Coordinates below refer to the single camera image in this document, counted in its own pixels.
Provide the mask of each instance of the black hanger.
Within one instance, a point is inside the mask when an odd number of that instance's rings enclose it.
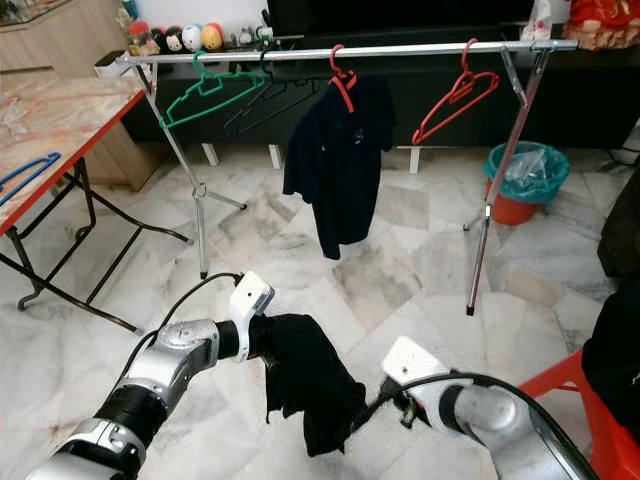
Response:
[[[296,105],[304,102],[308,98],[318,93],[318,91],[320,91],[320,85],[321,85],[320,82],[322,80],[321,78],[306,77],[306,78],[298,78],[295,80],[276,79],[273,75],[273,72],[271,70],[268,70],[264,63],[264,56],[269,51],[270,51],[269,49],[265,49],[260,54],[260,68],[262,68],[262,71],[269,78],[268,85],[265,88],[263,88],[260,91],[260,93],[258,93],[258,95],[252,98],[242,110],[236,113],[233,117],[231,117],[227,121],[227,123],[224,124],[225,135],[236,136],[236,135],[240,135],[241,133],[245,133],[253,128],[256,128],[257,126],[262,125],[265,122],[268,122],[269,120],[271,120],[274,117],[277,117],[281,113],[284,113],[287,110],[295,107]],[[282,95],[287,90],[290,84],[293,84],[296,87],[308,86],[309,91],[306,93],[306,95],[303,95],[302,97],[296,99],[292,103],[287,104],[284,107],[281,107],[274,112],[268,113],[266,117],[260,118],[246,126],[241,125],[241,120],[247,117],[247,115],[249,115],[249,113],[251,113],[256,106],[260,105],[261,102],[268,102]]]

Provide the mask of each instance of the red plastic stool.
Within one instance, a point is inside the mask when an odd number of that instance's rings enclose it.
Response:
[[[537,397],[551,390],[580,393],[593,437],[591,466],[602,480],[640,479],[640,447],[624,427],[618,425],[600,397],[591,389],[582,371],[582,350],[520,385]]]

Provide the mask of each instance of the logo on shirt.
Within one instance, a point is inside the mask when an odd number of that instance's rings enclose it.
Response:
[[[356,145],[360,145],[360,143],[362,142],[363,139],[364,139],[364,132],[362,131],[362,128],[359,128],[353,134],[353,142]]]

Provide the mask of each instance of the wooden cabinet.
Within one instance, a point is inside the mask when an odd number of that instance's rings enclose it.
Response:
[[[119,1],[61,3],[29,23],[0,28],[0,92],[3,84],[31,78],[95,77],[98,60],[126,49],[126,36],[115,19]],[[165,145],[135,144],[118,122],[87,153],[87,168],[93,183],[138,190],[167,153]]]

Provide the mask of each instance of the orange bucket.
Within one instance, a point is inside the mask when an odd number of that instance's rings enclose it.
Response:
[[[487,180],[485,198],[489,195],[491,183],[490,179]],[[540,205],[537,203],[519,203],[498,193],[496,202],[493,204],[493,219],[505,225],[520,225],[531,220],[538,208]]]

